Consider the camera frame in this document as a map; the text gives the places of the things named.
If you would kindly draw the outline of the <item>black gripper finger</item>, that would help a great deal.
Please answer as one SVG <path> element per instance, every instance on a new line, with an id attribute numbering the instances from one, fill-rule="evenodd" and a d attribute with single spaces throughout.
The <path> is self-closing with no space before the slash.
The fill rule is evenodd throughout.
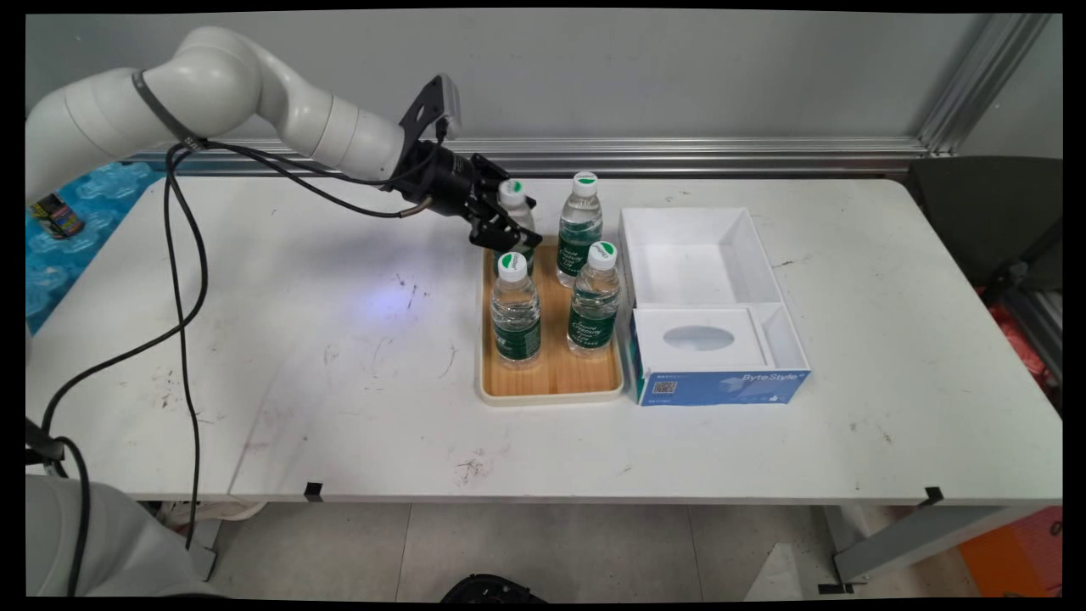
<path id="1" fill-rule="evenodd" d="M 472 154 L 472 167 L 473 196 L 497 196 L 500 186 L 512 178 L 512 174 L 479 152 Z"/>
<path id="2" fill-rule="evenodd" d="M 542 244 L 542 236 L 514 221 L 508 211 L 493 202 L 469 202 L 466 219 L 472 226 L 468 241 L 479 249 L 515 251 Z"/>

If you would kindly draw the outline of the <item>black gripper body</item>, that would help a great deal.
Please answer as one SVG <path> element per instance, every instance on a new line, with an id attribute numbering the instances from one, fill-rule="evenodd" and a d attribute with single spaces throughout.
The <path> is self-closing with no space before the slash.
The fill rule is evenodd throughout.
<path id="1" fill-rule="evenodd" d="M 480 154 L 462 156 L 434 142 L 412 143 L 393 171 L 393 190 L 412 204 L 429 201 L 429 209 L 467 221 L 484 219 L 487 162 Z"/>

